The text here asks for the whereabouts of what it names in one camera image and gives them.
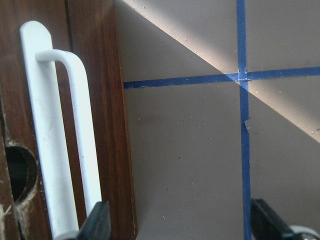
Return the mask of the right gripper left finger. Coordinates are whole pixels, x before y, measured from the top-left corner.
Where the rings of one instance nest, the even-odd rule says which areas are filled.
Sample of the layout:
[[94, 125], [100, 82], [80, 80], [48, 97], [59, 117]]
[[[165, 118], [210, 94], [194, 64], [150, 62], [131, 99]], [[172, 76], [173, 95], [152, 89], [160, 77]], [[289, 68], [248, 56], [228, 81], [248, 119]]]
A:
[[111, 214], [108, 201], [98, 201], [77, 234], [78, 240], [109, 240]]

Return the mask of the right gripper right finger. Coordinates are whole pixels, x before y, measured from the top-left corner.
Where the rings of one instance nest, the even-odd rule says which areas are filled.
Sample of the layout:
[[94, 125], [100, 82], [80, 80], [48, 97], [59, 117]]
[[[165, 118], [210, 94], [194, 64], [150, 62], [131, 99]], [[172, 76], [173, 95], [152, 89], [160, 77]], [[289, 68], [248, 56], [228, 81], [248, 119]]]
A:
[[295, 233], [262, 199], [250, 202], [250, 227], [256, 240], [293, 240]]

